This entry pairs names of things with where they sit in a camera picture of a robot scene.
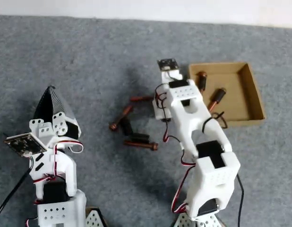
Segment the screw head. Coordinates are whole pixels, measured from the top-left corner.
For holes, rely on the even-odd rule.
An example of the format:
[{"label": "screw head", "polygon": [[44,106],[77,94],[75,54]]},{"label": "screw head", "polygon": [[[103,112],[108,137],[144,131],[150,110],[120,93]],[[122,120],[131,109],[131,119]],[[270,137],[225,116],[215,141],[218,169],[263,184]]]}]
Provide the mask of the screw head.
[{"label": "screw head", "polygon": [[159,146],[158,143],[152,143],[151,150],[157,150],[158,149],[158,146]]},{"label": "screw head", "polygon": [[117,130],[117,124],[111,124],[111,125],[109,125],[109,128],[112,130],[112,131],[115,131],[115,130]]}]

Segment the black cable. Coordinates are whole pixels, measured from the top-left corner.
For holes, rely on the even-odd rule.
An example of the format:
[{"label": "black cable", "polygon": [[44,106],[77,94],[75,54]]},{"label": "black cable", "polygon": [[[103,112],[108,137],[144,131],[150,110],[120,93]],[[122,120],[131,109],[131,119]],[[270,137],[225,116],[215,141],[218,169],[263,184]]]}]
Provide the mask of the black cable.
[{"label": "black cable", "polygon": [[244,187],[242,186],[242,183],[240,181],[240,176],[237,174],[237,180],[239,181],[240,188],[241,188],[241,198],[240,198],[240,209],[239,209],[239,216],[237,220],[237,226],[240,227],[240,216],[241,216],[241,209],[242,209],[242,203],[244,201]]},{"label": "black cable", "polygon": [[[214,113],[212,113],[211,115],[212,115],[212,116],[213,116],[213,115],[218,116],[218,113],[217,113],[217,112],[214,112]],[[224,123],[224,126],[222,127],[222,129],[227,129],[227,128],[228,128],[227,121],[224,119],[223,116],[220,116],[220,119],[221,119],[221,120],[223,121],[223,123]]]},{"label": "black cable", "polygon": [[18,188],[21,186],[21,184],[23,183],[23,181],[27,178],[27,176],[29,175],[29,173],[32,171],[33,166],[34,166],[34,159],[32,157],[30,157],[31,159],[31,166],[29,167],[29,169],[23,174],[23,176],[20,178],[19,182],[16,184],[16,186],[13,188],[13,190],[9,193],[9,195],[6,197],[6,199],[3,201],[3,203],[0,206],[0,213],[2,212],[2,210],[4,209],[5,205],[8,203],[8,201],[10,200],[10,198],[12,198],[12,196],[15,194],[15,192],[18,190]]},{"label": "black cable", "polygon": [[204,133],[205,126],[206,126],[206,124],[208,123],[208,121],[210,121],[211,119],[216,119],[216,120],[217,120],[217,119],[219,119],[224,113],[225,113],[225,112],[223,111],[223,112],[221,112],[220,114],[218,114],[216,117],[211,116],[211,117],[209,117],[207,120],[205,120],[204,123],[203,123],[203,127],[202,127],[202,133]]}]

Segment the circuit board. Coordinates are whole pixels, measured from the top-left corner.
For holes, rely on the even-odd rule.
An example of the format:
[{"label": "circuit board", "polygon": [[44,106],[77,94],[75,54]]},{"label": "circuit board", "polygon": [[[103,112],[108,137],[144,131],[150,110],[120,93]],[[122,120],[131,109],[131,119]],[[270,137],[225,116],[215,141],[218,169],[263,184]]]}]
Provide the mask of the circuit board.
[{"label": "circuit board", "polygon": [[25,157],[46,152],[47,150],[46,147],[32,133],[7,137],[4,142],[17,154]]}]

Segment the copper bolt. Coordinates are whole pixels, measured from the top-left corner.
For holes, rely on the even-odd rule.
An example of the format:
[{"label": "copper bolt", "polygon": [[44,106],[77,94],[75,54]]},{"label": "copper bolt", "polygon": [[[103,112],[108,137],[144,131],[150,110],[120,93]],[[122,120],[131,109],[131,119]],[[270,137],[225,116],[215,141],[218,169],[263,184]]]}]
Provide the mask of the copper bolt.
[{"label": "copper bolt", "polygon": [[134,96],[130,98],[131,102],[151,101],[153,99],[153,96]]},{"label": "copper bolt", "polygon": [[214,95],[214,97],[212,99],[212,102],[208,106],[209,112],[211,112],[214,109],[216,104],[219,104],[219,102],[221,101],[221,99],[223,98],[223,96],[225,94],[226,94],[226,89],[225,88],[218,89],[218,91],[216,92],[216,94]]},{"label": "copper bolt", "polygon": [[136,142],[131,142],[129,140],[124,140],[124,145],[140,147],[140,148],[149,148],[151,150],[157,150],[157,147],[159,146],[158,143],[136,143]]},{"label": "copper bolt", "polygon": [[208,110],[209,110],[209,112],[211,112],[211,111],[214,109],[214,107],[215,107],[216,104],[217,104],[216,101],[211,102],[211,103],[209,104],[209,106],[208,106]]},{"label": "copper bolt", "polygon": [[125,107],[125,109],[123,110],[122,114],[114,121],[114,123],[110,124],[109,125],[109,128],[112,130],[112,131],[115,131],[117,130],[118,128],[118,124],[120,123],[120,120],[123,118],[123,117],[126,117],[130,111],[132,111],[132,108],[133,106],[132,105],[128,105]]},{"label": "copper bolt", "polygon": [[197,73],[197,75],[199,76],[198,89],[200,93],[203,94],[206,89],[207,73],[204,71],[200,71]]}]

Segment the perforated metal plate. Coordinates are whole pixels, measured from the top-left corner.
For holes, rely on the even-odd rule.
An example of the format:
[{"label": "perforated metal plate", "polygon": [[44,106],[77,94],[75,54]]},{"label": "perforated metal plate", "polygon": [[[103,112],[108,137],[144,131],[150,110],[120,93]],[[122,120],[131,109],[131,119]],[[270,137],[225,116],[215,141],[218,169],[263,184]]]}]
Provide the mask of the perforated metal plate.
[{"label": "perforated metal plate", "polygon": [[105,227],[102,219],[96,210],[92,210],[86,218],[86,227]]},{"label": "perforated metal plate", "polygon": [[192,222],[186,213],[179,215],[173,227],[196,227],[196,223]]}]

